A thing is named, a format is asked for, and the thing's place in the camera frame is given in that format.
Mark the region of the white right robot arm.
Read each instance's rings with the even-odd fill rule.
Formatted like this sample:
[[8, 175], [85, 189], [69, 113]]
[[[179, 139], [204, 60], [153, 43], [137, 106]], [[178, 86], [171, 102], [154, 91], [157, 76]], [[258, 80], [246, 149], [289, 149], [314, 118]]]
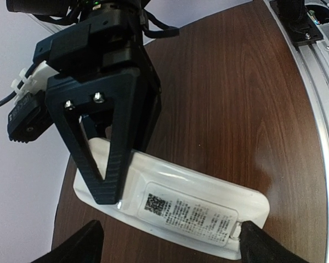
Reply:
[[8, 115], [11, 141], [56, 126], [92, 197], [116, 204], [131, 150], [145, 150], [161, 110], [161, 84], [144, 45], [146, 1], [8, 1], [64, 29], [36, 44]]

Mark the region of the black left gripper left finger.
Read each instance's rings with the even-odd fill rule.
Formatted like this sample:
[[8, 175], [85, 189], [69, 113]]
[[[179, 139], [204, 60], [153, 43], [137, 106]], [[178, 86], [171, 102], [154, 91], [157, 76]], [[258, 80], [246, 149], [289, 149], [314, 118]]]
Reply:
[[103, 244], [104, 230], [101, 222], [92, 220], [58, 247], [33, 262], [101, 262]]

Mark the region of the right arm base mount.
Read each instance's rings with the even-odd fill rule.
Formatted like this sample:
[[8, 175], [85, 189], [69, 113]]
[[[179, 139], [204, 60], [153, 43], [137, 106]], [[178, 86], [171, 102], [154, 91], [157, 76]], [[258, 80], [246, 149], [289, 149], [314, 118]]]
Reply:
[[329, 40], [329, 1], [270, 1], [295, 47]]

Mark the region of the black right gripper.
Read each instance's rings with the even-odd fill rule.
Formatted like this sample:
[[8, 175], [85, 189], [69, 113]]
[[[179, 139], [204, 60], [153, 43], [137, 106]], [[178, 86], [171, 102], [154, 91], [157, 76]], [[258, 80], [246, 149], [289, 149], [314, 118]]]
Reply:
[[[150, 17], [144, 10], [95, 10], [36, 44], [33, 63], [57, 71], [48, 79], [46, 106], [98, 204], [120, 200], [132, 145], [146, 151], [161, 112], [161, 81], [143, 47]], [[148, 88], [140, 120], [133, 113], [139, 83]], [[101, 173], [88, 141], [104, 139], [107, 127], [109, 159]]]

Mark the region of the white remote control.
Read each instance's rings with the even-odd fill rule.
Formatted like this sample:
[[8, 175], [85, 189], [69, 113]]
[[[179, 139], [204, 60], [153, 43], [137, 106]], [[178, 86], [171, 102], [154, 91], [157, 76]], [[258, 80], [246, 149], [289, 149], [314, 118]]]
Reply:
[[263, 227], [270, 212], [259, 191], [139, 151], [131, 154], [123, 195], [98, 204], [81, 173], [73, 183], [87, 205], [158, 238], [228, 260], [241, 259], [241, 225]]

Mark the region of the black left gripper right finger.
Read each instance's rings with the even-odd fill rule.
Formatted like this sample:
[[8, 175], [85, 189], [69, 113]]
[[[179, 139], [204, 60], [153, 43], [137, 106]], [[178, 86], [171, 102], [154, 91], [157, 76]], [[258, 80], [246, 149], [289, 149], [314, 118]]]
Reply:
[[274, 240], [252, 221], [241, 225], [242, 262], [307, 262]]

